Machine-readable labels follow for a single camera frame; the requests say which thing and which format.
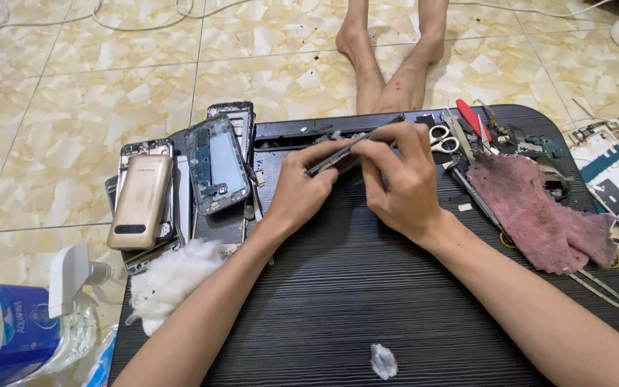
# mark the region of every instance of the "hand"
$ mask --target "hand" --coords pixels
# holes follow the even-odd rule
[[[354,140],[324,141],[288,154],[280,164],[279,181],[264,220],[280,227],[285,237],[298,231],[319,211],[339,177],[339,172],[333,167],[318,173],[314,178],[305,172],[351,141]]]
[[[388,143],[398,147],[402,160]],[[415,243],[422,242],[443,213],[436,198],[436,164],[426,125],[386,125],[353,146],[351,152],[362,157],[367,206],[391,229]]]

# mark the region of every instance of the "tile floor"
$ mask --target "tile floor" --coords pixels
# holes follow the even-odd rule
[[[195,0],[193,14],[232,0]],[[555,13],[581,1],[486,0]],[[10,0],[12,22],[60,22],[94,0]],[[370,0],[375,54],[386,78],[419,38],[416,0]],[[61,247],[108,251],[103,188],[120,145],[161,138],[204,118],[214,102],[253,101],[260,122],[355,113],[350,63],[334,37],[347,0],[258,0],[151,32],[92,19],[0,30],[0,282],[48,285]],[[173,20],[173,2],[107,0],[100,20],[139,28]],[[619,116],[617,16],[577,20],[451,5],[446,54],[431,68],[424,108],[449,99],[519,103],[558,127],[585,114]],[[105,332],[119,307],[103,306]]]

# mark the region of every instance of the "leg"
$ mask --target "leg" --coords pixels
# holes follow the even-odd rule
[[[366,31],[368,0],[348,0],[348,13],[336,35],[336,48],[346,55],[357,79],[357,114],[370,114],[386,85]]]
[[[422,109],[426,70],[443,57],[448,0],[419,0],[417,8],[422,37],[384,88],[374,113]]]

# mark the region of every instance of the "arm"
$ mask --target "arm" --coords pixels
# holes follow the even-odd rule
[[[266,262],[289,235],[314,216],[338,178],[334,168],[308,178],[307,167],[347,143],[326,141],[283,160],[264,219],[147,340],[118,376],[115,387],[201,384]]]
[[[619,387],[619,333],[440,208],[426,126],[388,125],[371,138],[395,141],[402,154],[371,140],[352,149],[363,157],[367,204],[379,218],[440,260],[551,382]]]

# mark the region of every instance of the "left hand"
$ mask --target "left hand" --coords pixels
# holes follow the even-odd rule
[[[264,221],[274,224],[286,237],[298,231],[319,211],[339,178],[339,172],[333,167],[314,178],[305,172],[353,141],[324,141],[288,154],[280,164],[279,181]]]

